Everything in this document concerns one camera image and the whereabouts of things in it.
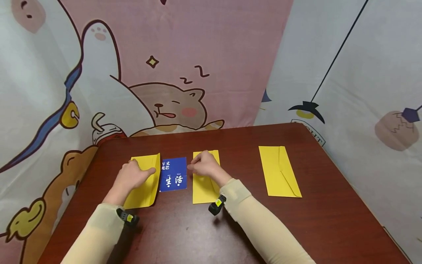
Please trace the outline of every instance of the brown table surface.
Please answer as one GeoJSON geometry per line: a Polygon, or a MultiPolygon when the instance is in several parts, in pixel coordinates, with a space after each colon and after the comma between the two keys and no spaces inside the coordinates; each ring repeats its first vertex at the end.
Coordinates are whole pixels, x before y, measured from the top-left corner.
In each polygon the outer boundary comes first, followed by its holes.
{"type": "MultiPolygon", "coordinates": [[[[161,158],[219,150],[221,166],[293,233],[316,263],[408,263],[324,150],[302,124],[112,139],[97,151],[39,263],[60,263],[122,164],[132,156],[161,158]],[[258,146],[286,146],[303,198],[267,195],[258,146]]],[[[112,262],[264,263],[226,211],[192,204],[187,190],[158,193],[153,206],[135,210],[136,231],[124,230],[112,262]]]]}

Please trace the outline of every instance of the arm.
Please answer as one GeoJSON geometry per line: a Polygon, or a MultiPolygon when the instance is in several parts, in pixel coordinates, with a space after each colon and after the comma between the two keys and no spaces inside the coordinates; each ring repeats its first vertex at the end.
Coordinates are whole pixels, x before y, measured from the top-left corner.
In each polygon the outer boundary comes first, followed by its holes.
{"type": "Polygon", "coordinates": [[[315,263],[286,226],[258,202],[240,180],[226,173],[212,154],[202,152],[197,157],[188,168],[211,177],[218,184],[220,193],[227,199],[226,210],[239,223],[266,263],[315,263]]]}
{"type": "Polygon", "coordinates": [[[117,208],[122,208],[131,190],[141,186],[154,173],[154,168],[142,171],[137,161],[124,164],[113,187],[97,206],[62,263],[106,263],[123,230],[124,222],[118,217],[117,208]]]}

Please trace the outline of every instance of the hand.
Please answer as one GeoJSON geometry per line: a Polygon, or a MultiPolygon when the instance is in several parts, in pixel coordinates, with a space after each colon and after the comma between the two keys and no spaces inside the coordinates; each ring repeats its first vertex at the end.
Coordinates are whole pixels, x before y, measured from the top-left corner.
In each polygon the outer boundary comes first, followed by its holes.
{"type": "Polygon", "coordinates": [[[122,206],[131,190],[141,186],[154,173],[155,168],[141,170],[136,160],[123,164],[103,203],[122,206]]]}
{"type": "Polygon", "coordinates": [[[207,150],[199,153],[187,168],[198,175],[210,177],[219,187],[226,185],[232,178],[220,167],[214,156],[207,150]]]}
{"type": "Polygon", "coordinates": [[[155,173],[155,168],[149,168],[143,171],[139,168],[136,160],[129,161],[123,164],[119,173],[117,174],[116,180],[114,181],[113,187],[119,187],[123,190],[133,190],[141,186],[149,176],[155,173]]]}

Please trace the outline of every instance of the fabric backdrop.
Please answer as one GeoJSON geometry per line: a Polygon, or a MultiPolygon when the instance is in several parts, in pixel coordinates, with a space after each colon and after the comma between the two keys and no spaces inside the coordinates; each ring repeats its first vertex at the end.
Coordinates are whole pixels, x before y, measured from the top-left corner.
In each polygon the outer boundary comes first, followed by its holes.
{"type": "Polygon", "coordinates": [[[309,129],[422,263],[422,1],[0,0],[0,10],[0,263],[36,262],[109,139],[283,122],[309,129]]]}
{"type": "Polygon", "coordinates": [[[291,5],[0,0],[0,263],[38,260],[106,140],[252,125],[291,5]]]}
{"type": "Polygon", "coordinates": [[[422,2],[369,0],[328,71],[364,4],[294,1],[255,125],[306,125],[422,263],[422,2]]]}

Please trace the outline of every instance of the star shape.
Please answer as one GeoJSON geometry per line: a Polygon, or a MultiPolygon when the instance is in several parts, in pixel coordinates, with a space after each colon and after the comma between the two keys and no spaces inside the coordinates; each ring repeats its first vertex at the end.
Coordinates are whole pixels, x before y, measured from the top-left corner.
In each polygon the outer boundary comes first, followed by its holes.
{"type": "Polygon", "coordinates": [[[155,66],[159,63],[159,61],[154,58],[154,56],[150,56],[149,59],[146,61],[146,63],[151,66],[151,68],[155,69],[155,66]]]}

